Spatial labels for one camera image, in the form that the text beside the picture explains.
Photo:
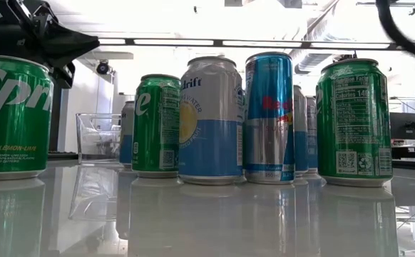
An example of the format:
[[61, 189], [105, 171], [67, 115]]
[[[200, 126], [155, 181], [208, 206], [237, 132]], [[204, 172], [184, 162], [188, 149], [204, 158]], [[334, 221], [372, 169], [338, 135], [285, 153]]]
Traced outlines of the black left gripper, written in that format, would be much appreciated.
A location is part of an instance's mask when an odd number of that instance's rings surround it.
[[45, 54], [52, 77], [62, 89], [71, 89], [73, 60], [100, 45], [97, 36], [72, 31], [47, 21], [53, 12], [44, 0], [0, 0], [0, 55], [37, 59]]

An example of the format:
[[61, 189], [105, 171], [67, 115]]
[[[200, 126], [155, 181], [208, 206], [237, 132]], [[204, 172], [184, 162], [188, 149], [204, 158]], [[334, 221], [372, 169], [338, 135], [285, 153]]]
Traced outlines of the green Sprite can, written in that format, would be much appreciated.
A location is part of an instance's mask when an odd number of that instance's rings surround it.
[[166, 74], [141, 78], [135, 93], [132, 169], [143, 178], [178, 175], [180, 79]]
[[47, 67], [0, 55], [0, 180], [33, 178], [46, 169], [52, 98]]
[[316, 86], [318, 172], [327, 183], [378, 188], [393, 177], [386, 76], [373, 59], [345, 59]]

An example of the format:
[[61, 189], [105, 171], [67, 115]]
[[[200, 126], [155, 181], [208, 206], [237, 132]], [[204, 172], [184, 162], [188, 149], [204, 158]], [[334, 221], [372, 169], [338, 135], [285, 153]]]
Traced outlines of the white blue Spindrift can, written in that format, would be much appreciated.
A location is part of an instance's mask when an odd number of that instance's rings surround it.
[[243, 176], [242, 78], [234, 61], [203, 56], [181, 78], [179, 177], [186, 183], [228, 185]]
[[308, 172], [307, 100], [301, 87], [294, 85], [294, 159], [295, 176]]
[[127, 101], [121, 111], [121, 148], [119, 153], [119, 162], [126, 168], [131, 168], [132, 163], [134, 113], [134, 101]]
[[313, 96], [307, 96], [306, 99], [307, 99], [307, 143], [308, 143], [308, 172], [307, 173], [316, 173], [318, 171], [316, 99]]

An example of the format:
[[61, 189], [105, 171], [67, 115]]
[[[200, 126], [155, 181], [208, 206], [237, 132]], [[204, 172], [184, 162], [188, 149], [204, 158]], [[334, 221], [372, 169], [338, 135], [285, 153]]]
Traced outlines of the blue silver Red Bull can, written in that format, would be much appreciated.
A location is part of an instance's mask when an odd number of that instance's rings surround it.
[[280, 52], [246, 60], [245, 177], [249, 182], [294, 181], [292, 60]]

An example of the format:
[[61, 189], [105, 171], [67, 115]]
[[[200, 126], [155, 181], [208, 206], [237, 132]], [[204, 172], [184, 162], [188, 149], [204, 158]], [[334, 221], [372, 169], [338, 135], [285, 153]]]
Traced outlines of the black round spotlight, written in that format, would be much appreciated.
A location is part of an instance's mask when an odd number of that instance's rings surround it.
[[100, 60], [96, 67], [96, 72], [100, 75], [107, 75], [110, 73], [110, 69], [108, 60]]

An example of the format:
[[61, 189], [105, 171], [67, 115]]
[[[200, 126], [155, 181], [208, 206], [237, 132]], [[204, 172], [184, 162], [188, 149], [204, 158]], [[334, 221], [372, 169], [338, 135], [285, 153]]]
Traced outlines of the clear plastic bin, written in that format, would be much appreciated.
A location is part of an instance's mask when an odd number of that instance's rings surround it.
[[76, 114], [78, 162], [84, 166], [119, 166], [120, 114]]

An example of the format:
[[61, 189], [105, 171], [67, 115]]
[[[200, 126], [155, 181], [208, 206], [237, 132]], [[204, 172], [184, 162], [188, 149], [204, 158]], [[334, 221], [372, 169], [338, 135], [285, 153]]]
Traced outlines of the long ceiling light bar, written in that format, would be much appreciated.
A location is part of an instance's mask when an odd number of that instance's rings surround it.
[[336, 49], [361, 51], [401, 51], [403, 48], [392, 42], [352, 41], [263, 41], [229, 39], [168, 39], [168, 38], [100, 38], [101, 46], [184, 46], [249, 49]]

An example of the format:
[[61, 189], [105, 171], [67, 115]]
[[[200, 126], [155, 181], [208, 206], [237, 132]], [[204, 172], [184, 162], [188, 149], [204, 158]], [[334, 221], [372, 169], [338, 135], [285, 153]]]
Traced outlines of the black track spotlights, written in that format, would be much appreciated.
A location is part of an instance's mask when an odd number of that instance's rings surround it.
[[333, 62], [338, 62], [338, 61], [344, 61], [344, 60], [348, 60], [348, 59], [356, 59], [357, 58], [357, 54], [353, 53], [353, 54], [339, 54], [339, 55], [335, 55], [332, 59]]

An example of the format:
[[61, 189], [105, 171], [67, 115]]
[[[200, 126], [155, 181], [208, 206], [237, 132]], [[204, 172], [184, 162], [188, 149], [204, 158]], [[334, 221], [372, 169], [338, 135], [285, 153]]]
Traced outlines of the black computer monitor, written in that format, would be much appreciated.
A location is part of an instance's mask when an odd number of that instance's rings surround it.
[[392, 139], [415, 140], [415, 114], [391, 112], [389, 118]]

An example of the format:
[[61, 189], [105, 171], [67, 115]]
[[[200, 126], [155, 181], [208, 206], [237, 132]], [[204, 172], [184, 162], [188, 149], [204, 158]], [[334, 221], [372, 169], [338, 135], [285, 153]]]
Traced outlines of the black ceiling track fixture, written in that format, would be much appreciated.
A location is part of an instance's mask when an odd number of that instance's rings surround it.
[[413, 16], [415, 1], [412, 0], [357, 0], [356, 6], [377, 7], [377, 2], [387, 2], [392, 15]]

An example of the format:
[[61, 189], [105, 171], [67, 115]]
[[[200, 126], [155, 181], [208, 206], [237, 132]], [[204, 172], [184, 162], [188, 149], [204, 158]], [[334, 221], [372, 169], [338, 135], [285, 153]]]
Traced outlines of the black metal table frame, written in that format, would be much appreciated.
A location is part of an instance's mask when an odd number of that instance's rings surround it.
[[[48, 154], [49, 161], [74, 161], [78, 163], [78, 154], [72, 152], [50, 152]], [[394, 159], [392, 161], [394, 168], [405, 168], [415, 170], [415, 161], [414, 160], [399, 160]]]

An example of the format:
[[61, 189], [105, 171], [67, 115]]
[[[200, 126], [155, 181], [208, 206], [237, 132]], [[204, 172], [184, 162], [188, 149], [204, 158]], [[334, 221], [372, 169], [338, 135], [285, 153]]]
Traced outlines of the silver ventilation duct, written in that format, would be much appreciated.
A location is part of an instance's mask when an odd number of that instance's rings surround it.
[[295, 67], [296, 74], [310, 74], [313, 71], [320, 71], [326, 65], [331, 64], [333, 54], [307, 54]]

